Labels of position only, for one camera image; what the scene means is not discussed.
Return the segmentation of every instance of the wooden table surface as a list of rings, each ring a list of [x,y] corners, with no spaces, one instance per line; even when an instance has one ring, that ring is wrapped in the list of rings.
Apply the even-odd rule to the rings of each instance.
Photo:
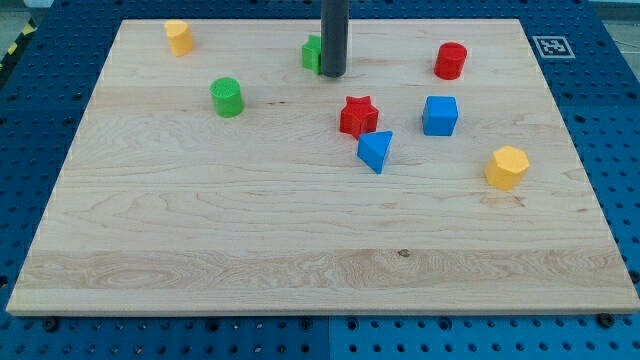
[[[352,21],[338,80],[301,67],[319,21],[124,21],[10,299],[14,315],[633,312],[635,289],[517,20]],[[432,74],[441,43],[463,78]],[[218,117],[208,87],[242,86]],[[382,175],[340,133],[345,96],[392,130]],[[460,107],[427,137],[428,95]],[[531,169],[483,170],[502,145]]]

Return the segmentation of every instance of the toy block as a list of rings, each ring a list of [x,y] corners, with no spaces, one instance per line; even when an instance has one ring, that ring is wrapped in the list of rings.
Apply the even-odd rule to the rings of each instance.
[[[242,112],[244,103],[240,84],[233,78],[220,78],[209,88],[216,113],[222,117],[234,117]]]
[[[458,106],[452,96],[429,96],[422,112],[425,135],[451,136],[458,121]]]
[[[393,132],[391,131],[366,133],[360,136],[358,157],[369,165],[376,174],[382,173],[382,167],[389,153],[392,136]]]
[[[164,23],[164,29],[173,55],[183,56],[193,49],[193,36],[189,24],[182,20],[168,20]]]
[[[440,46],[433,72],[441,79],[455,80],[462,74],[467,49],[461,44],[448,42]]]
[[[494,151],[484,174],[490,185],[509,191],[520,184],[528,169],[527,154],[518,148],[506,145]]]
[[[302,45],[302,67],[322,74],[322,40],[320,36],[309,35],[309,40]]]
[[[340,132],[360,138],[361,134],[376,131],[379,111],[371,104],[371,97],[347,96],[347,105],[340,112]]]

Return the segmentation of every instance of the black pole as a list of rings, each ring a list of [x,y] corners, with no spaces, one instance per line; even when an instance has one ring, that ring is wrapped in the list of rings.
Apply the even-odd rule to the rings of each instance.
[[[347,70],[349,0],[322,0],[322,74],[340,77]]]

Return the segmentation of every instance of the green cylinder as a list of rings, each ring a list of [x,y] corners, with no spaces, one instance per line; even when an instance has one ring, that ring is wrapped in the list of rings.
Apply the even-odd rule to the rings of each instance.
[[[234,117],[244,109],[240,84],[236,79],[220,78],[211,84],[209,91],[218,115],[226,118]]]

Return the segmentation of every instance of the green block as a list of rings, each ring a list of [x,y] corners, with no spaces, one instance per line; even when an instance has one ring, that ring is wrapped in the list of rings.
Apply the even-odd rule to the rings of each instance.
[[[222,117],[234,117],[244,109],[240,84],[236,79],[220,78],[209,88],[216,113]]]
[[[302,45],[302,67],[310,69],[318,75],[322,74],[321,53],[322,40],[320,40],[320,36],[309,35],[307,43]]]

